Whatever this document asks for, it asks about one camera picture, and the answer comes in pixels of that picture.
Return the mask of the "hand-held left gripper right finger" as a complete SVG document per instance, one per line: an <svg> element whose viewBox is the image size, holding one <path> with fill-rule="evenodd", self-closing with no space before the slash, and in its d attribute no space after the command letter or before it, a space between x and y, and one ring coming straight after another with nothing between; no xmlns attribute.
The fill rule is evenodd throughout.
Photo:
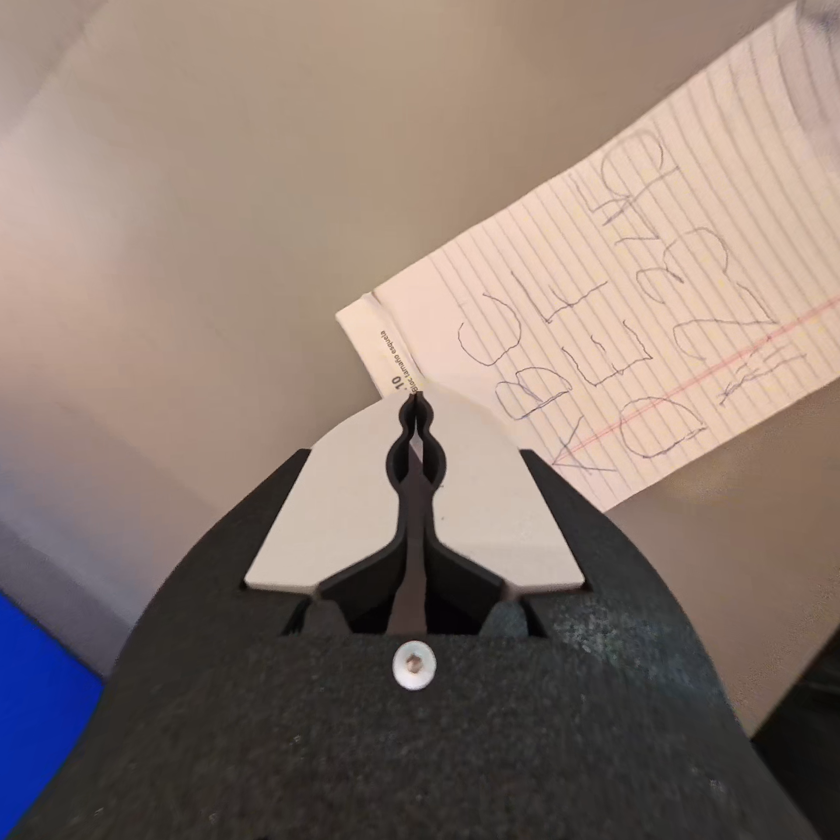
<svg viewBox="0 0 840 840"><path fill-rule="evenodd" d="M429 501L425 619L432 635L478 635L500 603L580 590L581 567L503 423L441 385L415 398Z"/></svg>

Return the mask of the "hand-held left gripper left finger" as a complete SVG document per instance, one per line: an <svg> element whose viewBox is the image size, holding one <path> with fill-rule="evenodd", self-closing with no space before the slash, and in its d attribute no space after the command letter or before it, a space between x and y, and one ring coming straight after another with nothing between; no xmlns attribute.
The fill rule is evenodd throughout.
<svg viewBox="0 0 840 840"><path fill-rule="evenodd" d="M415 409L415 395L394 393L311 447L245 575L250 590L333 602L352 628L384 629L406 571Z"/></svg>

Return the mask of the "white lined notepad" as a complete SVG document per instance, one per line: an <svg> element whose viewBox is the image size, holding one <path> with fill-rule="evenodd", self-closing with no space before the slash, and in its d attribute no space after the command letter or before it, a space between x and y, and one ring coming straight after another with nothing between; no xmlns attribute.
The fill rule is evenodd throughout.
<svg viewBox="0 0 840 840"><path fill-rule="evenodd" d="M796 2L336 319L602 511L838 379L838 2Z"/></svg>

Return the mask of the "bright blue panel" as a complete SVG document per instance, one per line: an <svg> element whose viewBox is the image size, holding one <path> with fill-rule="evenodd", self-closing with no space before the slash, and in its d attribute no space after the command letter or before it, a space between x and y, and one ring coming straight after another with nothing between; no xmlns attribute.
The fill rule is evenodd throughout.
<svg viewBox="0 0 840 840"><path fill-rule="evenodd" d="M102 680L1 596L1 838L7 838L74 749Z"/></svg>

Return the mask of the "dark cloth garment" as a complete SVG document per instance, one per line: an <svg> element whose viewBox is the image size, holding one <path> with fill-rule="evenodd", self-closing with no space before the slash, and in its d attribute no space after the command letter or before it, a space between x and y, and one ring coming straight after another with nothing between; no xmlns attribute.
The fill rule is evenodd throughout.
<svg viewBox="0 0 840 840"><path fill-rule="evenodd" d="M826 656L791 688L752 745L820 838L839 838L839 664Z"/></svg>

